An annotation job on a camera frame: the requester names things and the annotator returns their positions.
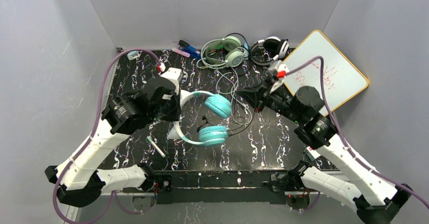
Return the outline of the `mint green gaming headphones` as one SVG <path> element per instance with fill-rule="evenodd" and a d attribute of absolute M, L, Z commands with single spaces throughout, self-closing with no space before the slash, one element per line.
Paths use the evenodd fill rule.
<path fill-rule="evenodd" d="M 247 126 L 252 121 L 252 114 L 248 106 L 237 99 L 239 86 L 239 74 L 236 67 L 240 66 L 248 55 L 246 48 L 242 45 L 240 39 L 229 35 L 220 39 L 213 39 L 207 42 L 200 51 L 200 59 L 196 62 L 198 69 L 211 69 L 219 74 L 216 82 L 216 91 L 222 96 L 229 96 L 233 106 L 240 106 L 245 116 L 238 120 L 232 116 L 232 120 L 239 126 Z M 227 80 L 231 86 L 226 92 L 218 88 L 222 80 Z"/>

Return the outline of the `teal cat ear headphones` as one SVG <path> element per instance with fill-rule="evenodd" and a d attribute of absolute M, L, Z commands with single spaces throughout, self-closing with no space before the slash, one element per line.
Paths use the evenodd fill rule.
<path fill-rule="evenodd" d="M 222 119 L 226 119 L 231 116 L 231 102 L 220 94 L 213 94 L 208 91 L 181 91 L 180 108 L 183 108 L 185 103 L 198 96 L 207 97 L 204 105 L 216 116 Z M 226 138 L 229 136 L 227 127 L 222 125 L 213 125 L 205 116 L 202 119 L 204 120 L 204 124 L 197 128 L 199 138 L 198 141 L 193 141 L 186 137 L 182 132 L 180 123 L 178 121 L 173 122 L 173 127 L 169 131 L 167 138 L 169 140 L 183 140 L 186 143 L 196 146 L 223 144 L 226 141 Z"/>

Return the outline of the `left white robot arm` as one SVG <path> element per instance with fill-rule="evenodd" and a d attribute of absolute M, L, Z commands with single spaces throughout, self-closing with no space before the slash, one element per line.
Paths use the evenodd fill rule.
<path fill-rule="evenodd" d="M 155 187 L 154 170 L 145 163 L 111 170 L 98 167 L 136 131 L 158 119 L 173 122 L 179 118 L 180 82 L 180 77 L 165 73 L 148 80 L 142 89 L 111 99 L 97 115 L 89 136 L 69 159 L 45 169 L 47 179 L 55 185 L 53 203 L 85 207 L 104 193 Z"/>

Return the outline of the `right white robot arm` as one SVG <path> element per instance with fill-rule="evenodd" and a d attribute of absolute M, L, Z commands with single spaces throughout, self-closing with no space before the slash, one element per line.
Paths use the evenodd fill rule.
<path fill-rule="evenodd" d="M 332 120 L 319 111 L 324 102 L 311 86 L 292 95 L 271 82 L 238 91 L 256 111 L 265 107 L 297 124 L 294 133 L 306 145 L 330 160 L 346 177 L 343 181 L 300 162 L 288 173 L 289 183 L 323 192 L 356 212 L 364 223 L 390 223 L 410 198 L 408 187 L 380 177 L 379 172 L 347 143 Z"/>

